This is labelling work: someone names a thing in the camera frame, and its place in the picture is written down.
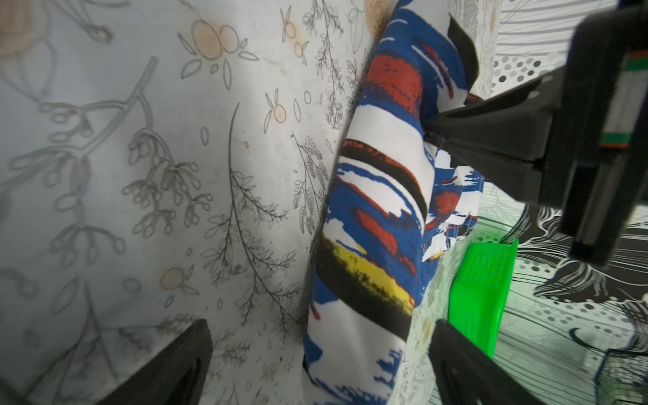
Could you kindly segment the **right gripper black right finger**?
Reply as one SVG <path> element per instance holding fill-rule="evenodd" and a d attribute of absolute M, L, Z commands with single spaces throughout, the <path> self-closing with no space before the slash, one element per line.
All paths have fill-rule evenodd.
<path fill-rule="evenodd" d="M 435 324 L 429 358 L 444 404 L 543 405 L 447 320 Z"/>

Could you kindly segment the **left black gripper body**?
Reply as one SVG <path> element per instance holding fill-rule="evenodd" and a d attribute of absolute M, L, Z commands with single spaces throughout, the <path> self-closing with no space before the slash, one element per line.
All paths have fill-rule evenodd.
<path fill-rule="evenodd" d="M 540 202 L 562 211 L 571 258 L 609 263 L 647 188 L 647 7 L 577 25 L 553 115 Z"/>

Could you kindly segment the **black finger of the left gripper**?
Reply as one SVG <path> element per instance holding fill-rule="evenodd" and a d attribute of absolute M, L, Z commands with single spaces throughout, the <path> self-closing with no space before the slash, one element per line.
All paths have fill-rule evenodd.
<path fill-rule="evenodd" d="M 560 108 L 566 67 L 559 67 L 485 101 L 447 111 L 424 124 L 437 146 L 543 147 Z"/>
<path fill-rule="evenodd" d="M 485 150 L 471 150 L 450 143 L 441 136 L 430 136 L 430 143 L 445 150 L 453 158 L 469 165 L 516 201 L 548 205 L 541 199 L 543 172 L 532 162 L 517 160 Z"/>

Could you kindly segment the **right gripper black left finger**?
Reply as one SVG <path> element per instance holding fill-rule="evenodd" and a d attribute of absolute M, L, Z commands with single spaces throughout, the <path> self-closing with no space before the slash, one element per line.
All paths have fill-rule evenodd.
<path fill-rule="evenodd" d="M 204 319 L 197 320 L 100 403 L 197 404 L 212 353 L 209 326 Z"/>

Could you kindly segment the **blue patterned long pants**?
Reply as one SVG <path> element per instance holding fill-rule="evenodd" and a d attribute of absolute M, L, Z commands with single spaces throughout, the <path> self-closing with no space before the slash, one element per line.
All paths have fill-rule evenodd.
<path fill-rule="evenodd" d="M 442 1 L 401 1 L 376 44 L 341 145 L 312 253 L 304 337 L 308 404 L 385 404 L 413 312 L 440 256 L 478 219 L 484 179 L 425 142 L 479 74 Z"/>

